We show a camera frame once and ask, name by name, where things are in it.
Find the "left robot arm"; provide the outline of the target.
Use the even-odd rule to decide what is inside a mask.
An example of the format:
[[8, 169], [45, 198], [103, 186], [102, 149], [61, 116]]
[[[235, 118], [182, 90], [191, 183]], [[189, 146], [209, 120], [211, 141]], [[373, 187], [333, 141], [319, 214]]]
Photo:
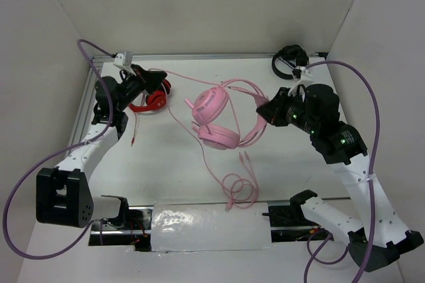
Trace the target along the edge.
[[140, 95], [159, 91], [164, 71], [144, 70], [136, 64], [121, 70], [122, 80], [103, 76], [95, 84], [94, 118], [82, 145], [56, 167], [42, 168], [36, 180], [36, 219], [40, 223], [83, 228], [107, 219], [116, 229], [131, 221], [128, 200], [113, 195], [92, 196], [89, 179], [109, 149], [124, 134], [126, 108]]

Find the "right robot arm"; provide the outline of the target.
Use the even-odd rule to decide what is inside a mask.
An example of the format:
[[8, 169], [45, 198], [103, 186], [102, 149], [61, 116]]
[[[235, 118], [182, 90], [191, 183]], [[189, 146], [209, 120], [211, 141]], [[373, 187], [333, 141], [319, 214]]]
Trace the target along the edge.
[[309, 134], [313, 148], [340, 178], [360, 217], [353, 219], [305, 190], [290, 199], [294, 223], [311, 221], [324, 227], [347, 246], [357, 265], [369, 258], [367, 272], [388, 266], [423, 244], [422, 235], [399, 219], [377, 177], [369, 174], [367, 147], [359, 132], [339, 119], [339, 97], [330, 86], [312, 84], [294, 94], [282, 87], [256, 111], [273, 126], [292, 124]]

